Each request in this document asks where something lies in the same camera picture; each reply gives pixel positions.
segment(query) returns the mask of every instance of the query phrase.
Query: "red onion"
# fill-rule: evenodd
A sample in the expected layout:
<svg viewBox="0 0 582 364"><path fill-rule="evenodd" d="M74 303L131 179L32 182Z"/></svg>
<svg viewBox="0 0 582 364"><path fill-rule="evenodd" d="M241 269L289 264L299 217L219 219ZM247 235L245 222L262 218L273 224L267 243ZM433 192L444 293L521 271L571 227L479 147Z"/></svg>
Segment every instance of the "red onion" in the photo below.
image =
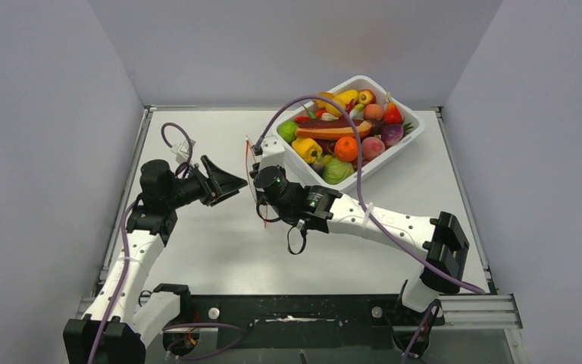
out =
<svg viewBox="0 0 582 364"><path fill-rule="evenodd" d="M380 137L385 143L386 147L396 145L405 134L405 130L402 128L401 124L385 125L383 130L380 132Z"/></svg>

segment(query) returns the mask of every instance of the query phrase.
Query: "screw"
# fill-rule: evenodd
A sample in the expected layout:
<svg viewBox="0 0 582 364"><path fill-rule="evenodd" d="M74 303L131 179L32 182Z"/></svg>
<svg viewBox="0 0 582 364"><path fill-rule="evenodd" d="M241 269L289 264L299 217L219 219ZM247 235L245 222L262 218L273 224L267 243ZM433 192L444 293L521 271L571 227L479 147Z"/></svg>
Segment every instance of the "screw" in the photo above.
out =
<svg viewBox="0 0 582 364"><path fill-rule="evenodd" d="M379 318L383 317L383 309L381 309L378 306L375 306L373 309L371 309L371 315L374 318L379 319Z"/></svg>
<svg viewBox="0 0 582 364"><path fill-rule="evenodd" d="M211 307L208 310L208 318L211 320L217 320L220 317L220 310L217 307Z"/></svg>

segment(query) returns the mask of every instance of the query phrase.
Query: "zip tie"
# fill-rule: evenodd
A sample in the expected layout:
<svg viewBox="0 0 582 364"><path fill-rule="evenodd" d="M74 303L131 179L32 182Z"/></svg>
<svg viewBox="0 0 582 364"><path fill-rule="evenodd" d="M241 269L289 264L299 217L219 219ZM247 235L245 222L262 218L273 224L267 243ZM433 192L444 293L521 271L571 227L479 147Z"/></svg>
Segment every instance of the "zip tie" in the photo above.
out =
<svg viewBox="0 0 582 364"><path fill-rule="evenodd" d="M138 259L133 258L132 256L125 256L123 259L121 260L127 260L129 262L135 262L135 263L139 263L141 264L141 262Z"/></svg>
<svg viewBox="0 0 582 364"><path fill-rule="evenodd" d="M365 212L365 216L362 218L362 235L361 237L363 239L366 239L367 237L365 236L365 231L367 231L367 223L369 222L369 215L371 215L371 212L374 210L374 203L370 202L369 205L367 205L367 211Z"/></svg>

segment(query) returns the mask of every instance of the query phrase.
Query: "orange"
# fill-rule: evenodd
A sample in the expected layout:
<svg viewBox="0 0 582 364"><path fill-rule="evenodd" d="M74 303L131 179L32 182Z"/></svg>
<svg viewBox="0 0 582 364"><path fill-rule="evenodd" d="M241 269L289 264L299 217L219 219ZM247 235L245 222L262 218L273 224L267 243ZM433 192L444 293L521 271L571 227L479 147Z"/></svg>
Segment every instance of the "orange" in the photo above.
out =
<svg viewBox="0 0 582 364"><path fill-rule="evenodd" d="M355 161L358 158L358 144L350 136L343 136L336 142L334 153L343 162Z"/></svg>

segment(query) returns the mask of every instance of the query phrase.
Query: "metal frame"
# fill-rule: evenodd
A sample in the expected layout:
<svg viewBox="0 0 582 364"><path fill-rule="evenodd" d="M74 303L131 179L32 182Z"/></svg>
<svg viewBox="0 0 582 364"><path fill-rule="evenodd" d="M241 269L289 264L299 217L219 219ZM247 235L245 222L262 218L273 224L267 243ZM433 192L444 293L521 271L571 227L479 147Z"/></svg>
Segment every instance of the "metal frame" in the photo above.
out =
<svg viewBox="0 0 582 364"><path fill-rule="evenodd" d="M108 275L108 269L111 266L112 253L117 242L119 220L121 213L126 208L128 204L128 199L130 197L130 188L132 186L137 168L139 166L139 157L141 156L144 143L146 141L146 134L148 132L152 115L155 111L184 111L184 110L274 110L274 108L268 107L232 107L232 108L204 108L195 105L150 105L145 107L144 115L142 117L142 122L139 127L139 132L137 135L136 145L133 152L132 164L130 166L130 171L124 185L124 191L120 199L120 206L117 210L117 215L115 216L115 223L113 230L111 232L111 237L108 241L108 249L106 251L104 264L102 267L101 274L99 276L99 282L97 282L96 289L94 292L99 291L99 287L105 282ZM471 231L474 236L474 241L477 245L477 250L479 252L479 257L481 263L483 264L483 269L485 275L490 285L492 293L496 293L496 287L493 283L492 274L490 271L490 266L483 248L483 244L480 241L476 224L474 222L474 216L471 211L471 207L468 203L467 194L465 193L465 188L462 183L462 179L458 173L455 160L449 149L449 141L444 127L443 116L441 115L441 107L433 107L436 112L436 117L439 121L441 132L443 135L443 141L445 142L447 148L447 154L450 162L452 163L452 169L456 177L459 191L463 203L465 205L468 220L470 223ZM508 341L508 348L511 351L512 360L514 364L528 364L529 359L527 358L527 353L521 338L520 329L523 328L521 323L521 317L518 314L518 308L516 306L515 298L513 295L487 295L487 296L475 296L475 295L457 295L457 296L443 296L440 297L443 303L443 313L446 317L446 323L443 326L437 326L437 330L504 330ZM80 301L79 309L77 310L76 317L79 318L86 311L86 309L92 304L94 298L84 297ZM409 327L395 327L397 330L407 330Z"/></svg>

